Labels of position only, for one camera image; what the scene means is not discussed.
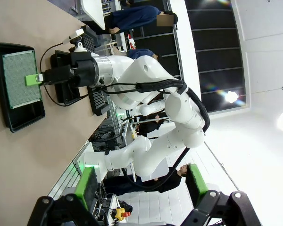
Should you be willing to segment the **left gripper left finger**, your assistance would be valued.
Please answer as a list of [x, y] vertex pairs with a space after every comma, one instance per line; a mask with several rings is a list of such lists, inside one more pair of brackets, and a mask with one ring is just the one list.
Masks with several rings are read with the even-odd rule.
[[74, 192], [57, 200], [49, 196], [38, 198], [27, 224], [63, 226], [73, 223], [76, 226], [98, 226], [98, 220], [91, 213], [98, 184], [95, 168], [85, 168]]

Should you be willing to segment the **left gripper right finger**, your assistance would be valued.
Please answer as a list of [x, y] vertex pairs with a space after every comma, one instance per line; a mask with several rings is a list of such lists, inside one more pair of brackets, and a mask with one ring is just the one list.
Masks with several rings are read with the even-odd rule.
[[189, 164], [185, 183], [193, 210], [184, 226], [259, 226], [257, 214], [243, 191], [230, 195], [208, 189], [196, 164]]

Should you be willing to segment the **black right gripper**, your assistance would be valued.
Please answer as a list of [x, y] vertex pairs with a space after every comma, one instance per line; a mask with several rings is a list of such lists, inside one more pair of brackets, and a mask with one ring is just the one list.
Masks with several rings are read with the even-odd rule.
[[74, 65], [65, 65], [48, 69], [43, 73], [25, 76], [25, 85], [40, 86], [67, 83], [72, 88], [95, 85], [99, 78], [98, 66], [92, 60], [75, 61]]

